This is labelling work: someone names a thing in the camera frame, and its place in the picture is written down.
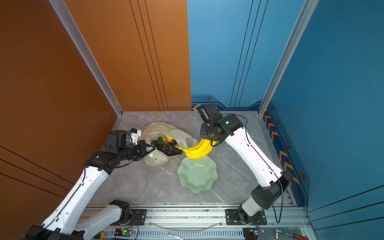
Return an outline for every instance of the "bunch of bananas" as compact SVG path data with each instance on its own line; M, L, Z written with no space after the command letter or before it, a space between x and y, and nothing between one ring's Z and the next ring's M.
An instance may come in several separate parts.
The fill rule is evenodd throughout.
M187 153L187 158L190 159L200 159L202 157L205 157L208 153L212 151L211 146L211 140L208 139L202 139L199 144L197 144L195 147L185 148L181 146L175 146L180 150L183 150Z

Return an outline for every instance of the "gray marble tabletop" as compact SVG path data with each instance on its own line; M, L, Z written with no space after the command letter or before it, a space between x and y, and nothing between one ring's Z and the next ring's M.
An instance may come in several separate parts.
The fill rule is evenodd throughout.
M254 111L236 113L248 119L247 131L255 143L271 157L271 152ZM195 111L124 112L118 129L141 129L153 122L166 122L190 134L200 141L199 132L203 123ZM177 169L185 154L175 157L161 166L148 166L144 160L127 167L115 169L100 186L89 203L107 204L114 199L130 203L242 203L258 185L252 171L225 142L215 147L209 157L217 164L218 178L210 190L193 193L180 184Z

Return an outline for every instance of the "green bowl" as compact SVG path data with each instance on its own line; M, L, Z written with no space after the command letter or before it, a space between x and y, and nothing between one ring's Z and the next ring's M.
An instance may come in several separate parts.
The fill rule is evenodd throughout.
M216 163L208 156L200 159L184 158L177 170L180 183L192 192L209 190L217 179Z

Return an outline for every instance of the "metal wrench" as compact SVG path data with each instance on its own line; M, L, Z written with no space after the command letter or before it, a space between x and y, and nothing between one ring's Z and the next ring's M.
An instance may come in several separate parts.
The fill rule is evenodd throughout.
M183 237L176 236L176 235L174 235L174 234L172 234L170 232L166 232L166 236L167 237L174 237L174 238L177 238L179 240L190 240L190 239L186 239L186 238L183 238Z

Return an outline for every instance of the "red handle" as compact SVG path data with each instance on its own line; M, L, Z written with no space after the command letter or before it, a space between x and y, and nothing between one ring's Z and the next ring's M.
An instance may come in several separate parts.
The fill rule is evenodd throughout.
M296 235L296 234L293 237L296 238L296 239L300 239L300 240L309 240L306 237L303 237L303 236L300 236L300 235Z

